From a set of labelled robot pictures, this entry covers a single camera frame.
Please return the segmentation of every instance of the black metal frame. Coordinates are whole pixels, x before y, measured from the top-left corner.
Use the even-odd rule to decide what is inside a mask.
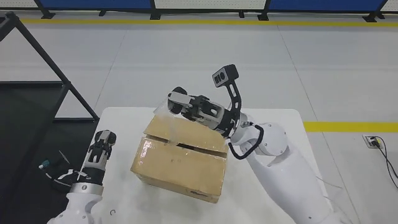
[[[262,13],[257,16],[259,21],[268,21],[267,13],[269,12],[269,5],[271,4],[271,0],[266,0],[266,4],[264,5],[264,9]]]
[[[57,76],[61,79],[59,82],[0,82],[0,88],[59,88],[60,94],[59,98],[54,105],[54,107],[50,110],[50,113],[45,117],[45,120],[40,124],[39,128],[36,130],[35,134],[32,137],[32,144],[30,145],[28,152],[24,154],[21,162],[19,163],[16,173],[13,175],[11,179],[11,183],[9,184],[5,195],[2,195],[2,199],[0,201],[0,215],[3,211],[6,211],[7,202],[14,196],[19,182],[22,180],[24,176],[25,169],[28,167],[29,163],[34,158],[40,144],[44,140],[44,136],[46,135],[50,125],[52,123],[59,122],[95,122],[99,121],[100,118],[94,112],[94,110],[89,106],[89,104],[84,100],[84,98],[80,95],[77,89],[72,85],[72,83],[68,80],[65,74],[59,69],[59,67],[55,64],[55,62],[50,58],[47,52],[42,48],[42,46],[36,41],[33,35],[26,29],[21,20],[13,13],[7,12],[6,18],[0,23],[0,41],[2,41],[8,33],[10,33],[14,28],[19,30],[19,32],[26,38],[26,40],[30,43],[31,46],[36,50],[37,53],[43,58],[43,60],[49,65],[49,67],[57,74]],[[73,95],[78,99],[78,101],[86,108],[86,110],[90,113],[92,118],[56,118],[59,108],[61,107],[62,102],[64,101],[67,93],[71,91]]]
[[[387,3],[388,0],[383,0],[379,7],[377,7],[377,9],[374,12],[371,12],[368,16],[363,17],[363,19],[366,22],[377,22],[376,21],[376,17],[378,17],[379,19],[385,19],[385,17],[381,14],[381,9],[384,7],[384,5]]]
[[[55,15],[55,13],[51,13],[46,8],[44,8],[43,4],[40,2],[40,0],[33,0],[35,1],[37,7],[39,10],[43,13],[42,19],[51,19]]]

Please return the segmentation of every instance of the metal bracket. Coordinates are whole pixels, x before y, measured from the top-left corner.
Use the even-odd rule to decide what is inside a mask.
[[[150,20],[160,20],[161,14],[160,13],[152,13],[150,15]]]
[[[98,16],[103,17],[105,15],[105,13],[106,13],[106,11],[102,10],[102,11],[99,12]]]
[[[44,13],[42,19],[52,19],[55,16],[55,13],[51,13],[46,10],[43,10],[42,12]]]
[[[257,18],[259,19],[259,21],[268,21],[269,20],[267,14],[257,15]]]

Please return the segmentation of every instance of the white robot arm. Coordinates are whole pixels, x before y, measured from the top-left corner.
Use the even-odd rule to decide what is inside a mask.
[[[101,224],[100,218],[91,215],[91,209],[102,200],[102,181],[105,166],[111,155],[116,135],[111,131],[96,133],[94,143],[89,147],[78,182],[73,184],[67,198],[67,208],[47,224]]]
[[[180,87],[169,94],[169,110],[208,126],[228,139],[233,156],[249,162],[269,196],[296,224],[342,223],[341,213],[333,212],[315,173],[289,142],[284,129],[275,123],[254,124],[250,116],[240,112],[241,97],[234,82],[237,78],[234,65],[225,66],[213,75],[216,87],[225,86],[228,90],[232,101],[230,110],[204,96],[187,95]],[[239,146],[243,155],[233,146]],[[262,164],[257,156],[275,156],[275,159]]]

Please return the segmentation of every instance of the power plug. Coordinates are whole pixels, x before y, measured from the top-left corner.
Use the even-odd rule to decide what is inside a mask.
[[[365,141],[367,147],[369,149],[378,149],[377,146],[374,145],[374,142],[377,142],[380,145],[380,149],[383,148],[382,144],[375,136],[372,135],[362,135],[363,140]]]

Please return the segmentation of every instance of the gray floor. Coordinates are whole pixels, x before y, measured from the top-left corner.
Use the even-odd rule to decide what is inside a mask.
[[[244,108],[294,108],[305,121],[398,120],[398,29],[27,27],[97,113],[109,106],[156,107],[175,86],[228,105],[227,92],[213,86],[211,75],[235,63]],[[0,80],[55,79],[16,30],[0,43]],[[88,116],[71,95],[58,115]],[[386,141],[390,160],[398,168],[398,135],[377,134]],[[368,149],[361,135],[308,133],[323,178],[343,188],[327,185],[328,193],[353,223],[396,223],[398,191],[380,152]]]

